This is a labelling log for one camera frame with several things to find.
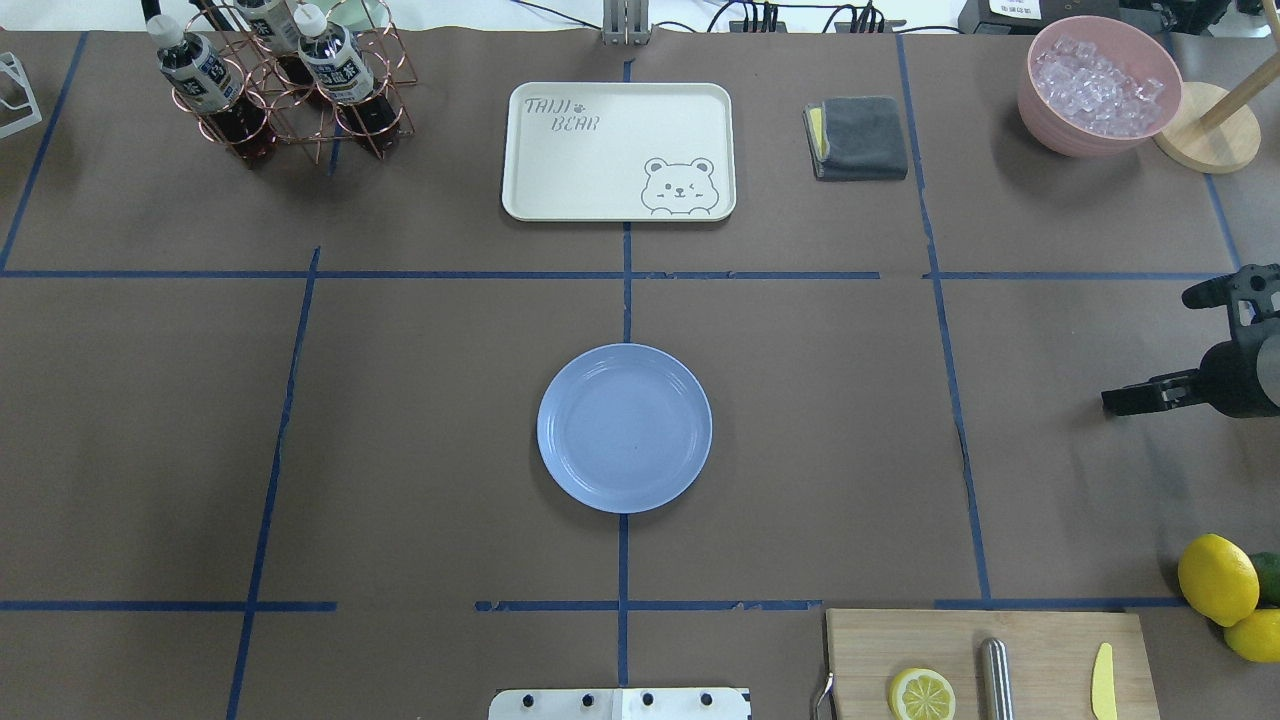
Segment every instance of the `folded towel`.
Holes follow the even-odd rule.
[[[805,105],[813,174],[820,181],[902,179],[906,145],[892,97],[831,97]]]

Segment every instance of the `wooden cutting board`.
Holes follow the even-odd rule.
[[[1120,720],[1160,720],[1137,615],[986,610],[828,610],[827,648],[841,720],[892,720],[888,684],[908,667],[942,673],[956,720],[982,720],[979,644],[1009,648],[1018,720],[1093,720],[1089,688],[1098,644],[1115,651]]]

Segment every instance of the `white bracket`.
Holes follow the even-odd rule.
[[[38,123],[42,115],[40,105],[36,104],[36,94],[31,90],[31,81],[27,79],[27,72],[22,68],[22,60],[13,53],[0,54],[0,72],[13,81],[9,87],[5,87],[8,82],[0,82],[0,105],[9,113],[19,114],[17,119],[6,122],[5,115],[9,113],[0,111],[0,123],[4,123],[0,124],[0,137],[8,137]]]
[[[489,720],[750,720],[737,688],[585,688],[502,691]]]
[[[604,0],[600,35],[605,45],[648,45],[649,0]]]

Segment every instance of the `blue plate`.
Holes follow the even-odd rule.
[[[605,512],[641,512],[685,492],[712,448],[698,378],[646,345],[605,345],[557,373],[538,447],[564,492]]]

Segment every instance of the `brown table surface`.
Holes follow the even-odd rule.
[[[1226,323],[1180,292],[1280,261],[1280,90],[1258,159],[1210,179],[1038,146],[1025,38],[406,45],[417,133],[388,161],[248,172],[146,37],[0,33],[47,118],[0,142],[0,716],[733,685],[803,717],[827,607],[1134,611],[1165,720],[1274,716],[1280,670],[1172,568],[1204,532],[1280,550],[1280,421],[1106,419],[1098,392],[1196,366]],[[1226,86],[1274,51],[1172,45]],[[511,91],[627,61],[730,92],[733,214],[509,218]],[[801,109],[849,95],[900,101],[905,182],[813,179]],[[716,421],[692,487],[635,516],[570,498],[534,437],[554,373],[620,341],[689,365]]]

